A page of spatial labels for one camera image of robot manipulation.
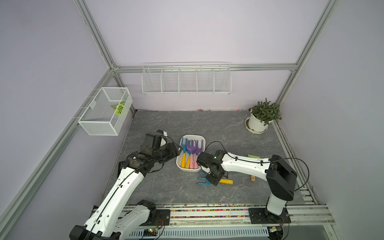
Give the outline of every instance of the robotic arm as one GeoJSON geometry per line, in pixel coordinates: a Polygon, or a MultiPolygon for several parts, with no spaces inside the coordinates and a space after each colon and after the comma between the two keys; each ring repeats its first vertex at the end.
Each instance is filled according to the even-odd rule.
{"type": "Polygon", "coordinates": [[[237,156],[224,151],[216,151],[214,155],[202,152],[197,163],[210,172],[205,177],[207,181],[217,186],[225,172],[242,172],[268,181],[271,195],[265,208],[265,215],[269,222],[277,223],[281,220],[281,213],[287,201],[293,200],[297,173],[278,155],[271,159],[254,159],[237,156]]]}
{"type": "Polygon", "coordinates": [[[182,147],[167,142],[167,133],[158,130],[147,133],[139,152],[127,156],[116,183],[96,212],[85,222],[76,225],[71,240],[110,240],[126,239],[143,223],[151,224],[155,220],[156,205],[141,200],[133,211],[118,220],[129,197],[156,162],[164,163],[177,157],[182,147]]]}

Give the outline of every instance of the pink handle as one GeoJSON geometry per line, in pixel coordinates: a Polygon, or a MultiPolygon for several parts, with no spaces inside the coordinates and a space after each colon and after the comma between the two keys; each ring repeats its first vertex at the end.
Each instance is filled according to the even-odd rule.
{"type": "Polygon", "coordinates": [[[189,163],[189,169],[195,169],[194,154],[191,154],[191,161],[189,163]]]}
{"type": "Polygon", "coordinates": [[[198,157],[198,154],[196,154],[196,157],[195,157],[195,159],[193,160],[193,162],[194,162],[194,169],[198,169],[199,168],[199,166],[197,165],[197,157],[198,157]]]}

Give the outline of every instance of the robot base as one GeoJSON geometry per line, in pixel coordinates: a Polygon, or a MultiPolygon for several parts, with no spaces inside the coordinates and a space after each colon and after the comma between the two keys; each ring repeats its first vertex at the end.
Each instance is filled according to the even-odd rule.
{"type": "Polygon", "coordinates": [[[143,223],[140,226],[161,226],[161,219],[164,221],[164,226],[169,226],[170,210],[169,209],[156,209],[155,221],[153,223],[143,223]]]}
{"type": "Polygon", "coordinates": [[[289,214],[287,212],[286,208],[283,208],[283,211],[281,213],[281,216],[278,217],[274,214],[266,214],[265,208],[250,208],[249,210],[249,218],[251,219],[252,224],[270,224],[270,223],[276,223],[281,224],[283,223],[291,223],[291,218],[289,217],[289,214]]]}

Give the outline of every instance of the wire shelf rack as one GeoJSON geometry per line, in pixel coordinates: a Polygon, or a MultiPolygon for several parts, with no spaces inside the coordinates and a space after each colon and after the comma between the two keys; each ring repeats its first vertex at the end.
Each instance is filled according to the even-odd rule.
{"type": "Polygon", "coordinates": [[[148,66],[141,74],[146,95],[230,94],[230,65],[148,66]]]}
{"type": "Polygon", "coordinates": [[[101,88],[78,120],[95,136],[117,136],[132,104],[128,88],[101,88]]]}

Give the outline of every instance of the white flower pot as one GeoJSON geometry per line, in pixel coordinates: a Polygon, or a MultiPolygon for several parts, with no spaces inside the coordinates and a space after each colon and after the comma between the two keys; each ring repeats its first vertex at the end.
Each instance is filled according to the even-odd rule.
{"type": "Polygon", "coordinates": [[[249,117],[248,121],[248,127],[250,130],[252,130],[255,133],[262,133],[265,132],[268,129],[268,124],[265,125],[265,122],[261,122],[259,119],[257,119],[253,114],[249,117]]]}

